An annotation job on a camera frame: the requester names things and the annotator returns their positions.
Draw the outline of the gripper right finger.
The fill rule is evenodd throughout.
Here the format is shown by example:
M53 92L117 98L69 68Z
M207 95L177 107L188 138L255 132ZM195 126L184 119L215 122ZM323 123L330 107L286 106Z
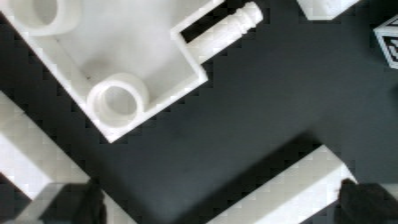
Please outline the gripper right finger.
M341 181L335 224L398 224L398 183Z

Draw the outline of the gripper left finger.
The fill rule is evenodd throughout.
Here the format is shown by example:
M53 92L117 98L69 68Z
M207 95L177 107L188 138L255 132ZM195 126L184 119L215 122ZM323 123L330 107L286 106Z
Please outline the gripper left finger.
M44 224L106 224L104 195L99 185L65 184L39 216Z

